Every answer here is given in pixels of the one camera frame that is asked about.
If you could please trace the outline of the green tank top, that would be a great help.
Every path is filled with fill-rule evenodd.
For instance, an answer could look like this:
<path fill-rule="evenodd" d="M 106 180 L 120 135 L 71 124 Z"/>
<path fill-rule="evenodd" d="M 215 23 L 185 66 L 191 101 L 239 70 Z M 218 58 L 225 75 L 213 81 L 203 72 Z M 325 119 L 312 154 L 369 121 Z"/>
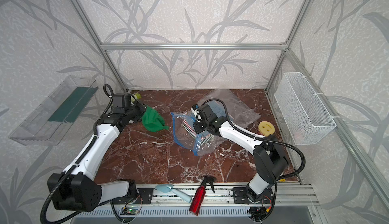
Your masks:
<path fill-rule="evenodd" d="M 153 108 L 147 106 L 146 112 L 141 118 L 142 124 L 150 132 L 169 130 L 164 118 Z"/>

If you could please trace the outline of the clear vacuum bag blue zip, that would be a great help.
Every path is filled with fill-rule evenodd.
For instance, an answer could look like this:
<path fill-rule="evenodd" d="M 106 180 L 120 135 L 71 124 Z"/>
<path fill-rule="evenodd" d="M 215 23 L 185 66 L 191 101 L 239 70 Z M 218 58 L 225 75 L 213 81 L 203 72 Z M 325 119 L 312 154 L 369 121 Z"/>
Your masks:
<path fill-rule="evenodd" d="M 225 141 L 219 132 L 223 124 L 246 128 L 260 118 L 230 90 L 214 90 L 189 111 L 171 116 L 175 143 L 196 156 L 214 152 Z"/>

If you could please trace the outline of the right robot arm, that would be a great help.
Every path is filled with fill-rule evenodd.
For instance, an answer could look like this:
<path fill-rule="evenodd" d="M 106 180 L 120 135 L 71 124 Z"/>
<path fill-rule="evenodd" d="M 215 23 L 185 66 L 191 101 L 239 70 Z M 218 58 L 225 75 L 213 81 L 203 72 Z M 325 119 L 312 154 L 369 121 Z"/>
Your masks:
<path fill-rule="evenodd" d="M 218 116 L 207 104 L 195 104 L 191 111 L 196 117 L 193 123 L 196 133 L 206 131 L 230 140 L 253 155 L 256 174 L 246 186 L 246 191 L 251 202 L 259 202 L 264 191 L 275 185 L 288 166 L 283 147 L 274 145 L 270 138 L 239 127 L 228 116 Z"/>

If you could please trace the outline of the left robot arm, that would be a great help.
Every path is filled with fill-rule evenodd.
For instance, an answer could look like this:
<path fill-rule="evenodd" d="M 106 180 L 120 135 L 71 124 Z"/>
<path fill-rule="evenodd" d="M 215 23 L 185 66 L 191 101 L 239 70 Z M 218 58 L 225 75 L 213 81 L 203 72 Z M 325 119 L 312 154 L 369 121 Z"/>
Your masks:
<path fill-rule="evenodd" d="M 100 163 L 114 140 L 131 123 L 138 122 L 146 106 L 136 94 L 118 93 L 110 97 L 110 110 L 93 125 L 93 134 L 75 160 L 47 182 L 50 202 L 56 210 L 91 212 L 116 198 L 132 200 L 138 190 L 133 180 L 97 184 L 94 179 Z"/>

